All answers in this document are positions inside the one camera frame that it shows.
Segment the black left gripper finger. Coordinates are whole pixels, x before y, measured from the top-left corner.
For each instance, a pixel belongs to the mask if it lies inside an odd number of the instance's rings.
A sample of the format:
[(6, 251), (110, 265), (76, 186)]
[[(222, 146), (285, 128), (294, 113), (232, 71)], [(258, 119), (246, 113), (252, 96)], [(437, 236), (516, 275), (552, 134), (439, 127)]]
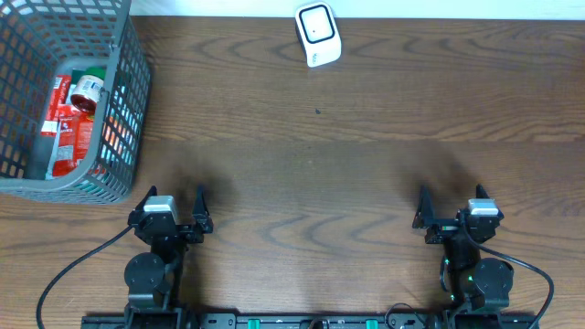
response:
[(205, 202), (205, 188), (198, 186), (196, 191), (195, 203), (192, 210), (193, 217), (208, 217), (209, 213)]
[(151, 197), (151, 196), (157, 196), (157, 188), (156, 186), (151, 186), (148, 190), (148, 192), (146, 193), (146, 195), (144, 196), (144, 198), (138, 203), (138, 205), (135, 207), (136, 211), (143, 211), (144, 210), (144, 205), (146, 204), (147, 200)]

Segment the green lid jar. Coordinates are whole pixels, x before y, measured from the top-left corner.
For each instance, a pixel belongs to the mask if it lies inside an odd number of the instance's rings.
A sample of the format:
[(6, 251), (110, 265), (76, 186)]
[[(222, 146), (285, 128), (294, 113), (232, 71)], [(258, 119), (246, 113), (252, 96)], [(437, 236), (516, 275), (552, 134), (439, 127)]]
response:
[(90, 67), (82, 72), (70, 95), (71, 104), (80, 111), (94, 113), (101, 98), (106, 70)]

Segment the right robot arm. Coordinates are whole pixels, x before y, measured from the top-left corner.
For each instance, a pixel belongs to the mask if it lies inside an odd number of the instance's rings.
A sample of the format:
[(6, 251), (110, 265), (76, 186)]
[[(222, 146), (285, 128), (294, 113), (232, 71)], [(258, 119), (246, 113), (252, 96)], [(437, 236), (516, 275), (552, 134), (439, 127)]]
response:
[(483, 258), (482, 244), (495, 235), (503, 213), (484, 188), (452, 218), (438, 218), (426, 187), (420, 189), (414, 228), (426, 231), (427, 244), (441, 244), (441, 288), (452, 305), (425, 320), (427, 328), (501, 328), (501, 310), (509, 305), (514, 269), (506, 261)]

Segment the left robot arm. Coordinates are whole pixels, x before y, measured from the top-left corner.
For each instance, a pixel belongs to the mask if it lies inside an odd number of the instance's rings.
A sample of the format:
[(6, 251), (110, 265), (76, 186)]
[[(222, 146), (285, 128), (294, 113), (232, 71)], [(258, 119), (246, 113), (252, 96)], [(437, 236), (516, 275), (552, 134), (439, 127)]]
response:
[(197, 189), (188, 224), (176, 223), (178, 211), (172, 196), (159, 196), (152, 186), (132, 210), (128, 227), (150, 247), (126, 265), (124, 280), (129, 288), (124, 309), (124, 329), (198, 328), (197, 316), (182, 304), (179, 290), (188, 247), (213, 232), (204, 189)]

